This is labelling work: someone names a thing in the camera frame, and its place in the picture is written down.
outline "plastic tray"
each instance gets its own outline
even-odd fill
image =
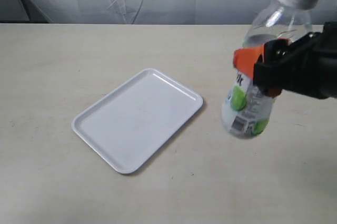
[[[117,172],[129,174],[202,104],[199,94],[146,69],[80,113],[72,128]]]

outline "water bottle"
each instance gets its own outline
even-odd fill
[[[256,47],[277,38],[294,42],[312,31],[309,10],[318,0],[272,0],[253,21],[243,47]],[[236,80],[222,106],[227,132],[240,139],[251,139],[266,128],[275,98],[265,96],[252,80],[237,72]]]

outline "table surface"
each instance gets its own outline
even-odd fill
[[[232,54],[247,28],[0,25],[1,222],[336,223],[335,100],[284,92],[260,137],[222,128]],[[71,121],[148,67],[205,106],[123,176]]]

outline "barcode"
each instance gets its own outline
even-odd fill
[[[246,124],[246,120],[237,116],[232,124],[232,128],[238,131],[243,131],[245,124]]]

